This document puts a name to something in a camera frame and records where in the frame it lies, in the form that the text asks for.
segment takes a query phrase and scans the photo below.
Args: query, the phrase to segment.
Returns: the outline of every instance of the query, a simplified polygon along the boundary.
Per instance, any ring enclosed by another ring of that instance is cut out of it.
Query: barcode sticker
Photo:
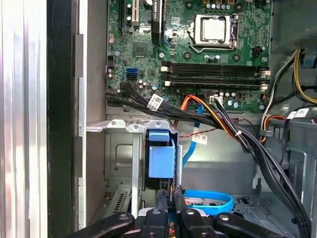
[[[287,119],[293,119],[294,116],[296,115],[296,113],[297,113],[297,111],[291,112],[291,113],[288,115]]]
[[[162,104],[162,102],[163,102],[163,98],[154,93],[148,103],[148,108],[153,111],[157,111],[160,105]]]
[[[309,108],[299,109],[294,118],[304,118],[307,115],[308,111]]]
[[[193,135],[192,141],[199,144],[207,145],[207,139],[208,137],[206,135]]]

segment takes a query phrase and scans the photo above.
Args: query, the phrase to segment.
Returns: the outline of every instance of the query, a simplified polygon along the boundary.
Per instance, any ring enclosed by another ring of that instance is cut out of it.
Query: sata port
[[[133,74],[127,74],[125,75],[125,78],[128,80],[137,80],[138,76],[137,75],[133,75]]]
[[[139,70],[137,68],[127,68],[125,70],[125,73],[126,74],[138,74],[139,73]]]

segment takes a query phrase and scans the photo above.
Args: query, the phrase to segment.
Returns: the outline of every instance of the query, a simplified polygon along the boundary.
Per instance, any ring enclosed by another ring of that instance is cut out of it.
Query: ventilation grille
[[[124,192],[120,193],[119,198],[117,200],[117,203],[116,203],[112,213],[117,213],[117,212],[119,212],[121,210],[124,196],[125,196]]]

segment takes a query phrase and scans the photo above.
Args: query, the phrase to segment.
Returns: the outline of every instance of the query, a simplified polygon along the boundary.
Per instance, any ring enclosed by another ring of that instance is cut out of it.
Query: blue sata port
[[[137,68],[127,68],[125,70],[126,74],[139,74],[139,70]]]

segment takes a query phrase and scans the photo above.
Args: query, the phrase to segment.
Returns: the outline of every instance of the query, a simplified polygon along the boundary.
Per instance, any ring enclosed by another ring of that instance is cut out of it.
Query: yellow wire
[[[294,58],[294,78],[295,78],[295,86],[301,96],[309,101],[310,103],[317,104],[317,99],[307,96],[301,88],[301,82],[299,80],[299,62],[301,58],[301,51],[298,51]]]

